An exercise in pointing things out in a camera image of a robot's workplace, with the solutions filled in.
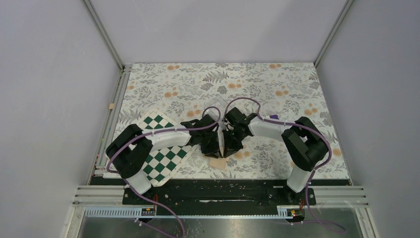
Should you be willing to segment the tan card holder wallet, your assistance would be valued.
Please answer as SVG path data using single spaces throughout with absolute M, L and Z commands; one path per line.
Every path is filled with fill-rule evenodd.
M 219 169 L 226 170 L 227 163 L 230 161 L 230 158 L 209 158 L 208 166 Z

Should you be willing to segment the clear acrylic card box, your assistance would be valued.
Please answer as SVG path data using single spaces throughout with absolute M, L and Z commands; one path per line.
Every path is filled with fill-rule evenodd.
M 211 119 L 216 120 L 220 117 L 218 124 L 220 126 L 234 125 L 246 118 L 246 115 L 242 113 L 237 107 L 233 107 L 235 99 L 227 102 L 220 95 L 216 94 L 216 97 L 205 103 L 205 110 L 202 113 L 202 117 L 210 116 Z

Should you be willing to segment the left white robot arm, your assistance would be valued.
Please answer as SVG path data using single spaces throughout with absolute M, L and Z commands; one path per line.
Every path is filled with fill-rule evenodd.
M 168 147 L 202 145 L 217 125 L 218 120 L 209 115 L 155 130 L 131 124 L 106 148 L 107 167 L 113 165 L 115 172 L 134 189 L 135 198 L 147 204 L 154 196 L 152 184 L 143 171 L 149 154 Z

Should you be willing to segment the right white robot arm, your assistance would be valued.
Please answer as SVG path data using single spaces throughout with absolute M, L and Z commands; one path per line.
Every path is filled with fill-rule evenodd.
M 290 204 L 297 204 L 304 197 L 303 189 L 310 182 L 316 166 L 325 156 L 330 156 L 331 146 L 307 117 L 295 122 L 281 122 L 264 119 L 257 113 L 248 116 L 236 107 L 224 117 L 227 129 L 223 130 L 223 156 L 229 157 L 243 149 L 242 141 L 248 136 L 262 136 L 282 141 L 295 164 L 284 198 Z

